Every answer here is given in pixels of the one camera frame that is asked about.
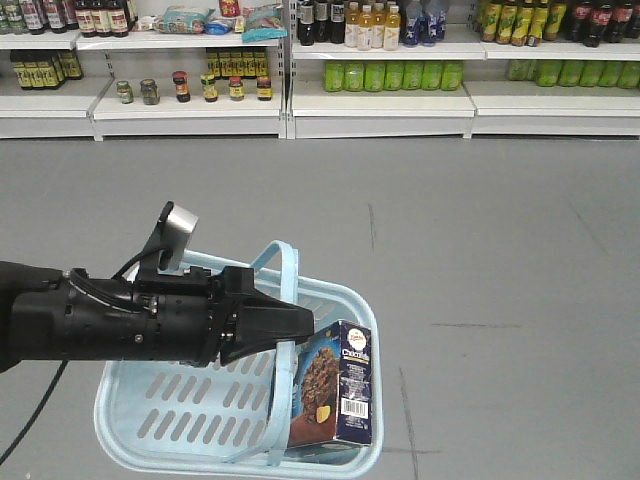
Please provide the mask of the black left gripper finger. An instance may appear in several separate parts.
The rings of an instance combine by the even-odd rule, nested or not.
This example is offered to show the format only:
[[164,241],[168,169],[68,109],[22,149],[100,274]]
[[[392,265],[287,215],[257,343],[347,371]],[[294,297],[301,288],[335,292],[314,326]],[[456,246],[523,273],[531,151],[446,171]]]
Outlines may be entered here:
[[221,365],[230,365],[243,358],[248,358],[249,356],[257,355],[262,352],[272,352],[274,354],[274,361],[277,361],[278,358],[282,356],[278,348],[289,344],[292,345],[293,349],[296,349],[299,345],[298,342],[276,342],[257,345],[227,343],[220,349],[218,361]]
[[243,345],[304,342],[313,334],[313,313],[260,291],[242,298],[236,307],[234,338]]

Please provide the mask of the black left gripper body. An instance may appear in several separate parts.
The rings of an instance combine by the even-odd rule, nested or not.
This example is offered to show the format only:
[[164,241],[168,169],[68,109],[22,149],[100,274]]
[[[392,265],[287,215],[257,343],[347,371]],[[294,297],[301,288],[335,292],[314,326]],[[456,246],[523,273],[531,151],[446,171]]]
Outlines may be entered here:
[[254,273],[226,266],[218,274],[191,266],[180,275],[138,270],[132,299],[134,361],[178,361],[205,367],[234,338],[239,301],[258,291]]

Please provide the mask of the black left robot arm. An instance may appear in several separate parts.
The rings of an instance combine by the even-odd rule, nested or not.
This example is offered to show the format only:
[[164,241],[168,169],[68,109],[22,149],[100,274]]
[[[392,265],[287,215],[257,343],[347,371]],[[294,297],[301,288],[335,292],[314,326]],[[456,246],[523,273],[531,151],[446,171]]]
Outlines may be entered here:
[[133,281],[1,265],[1,368],[26,360],[174,361],[226,366],[305,342],[310,310],[270,297],[250,268],[181,275],[142,268]]

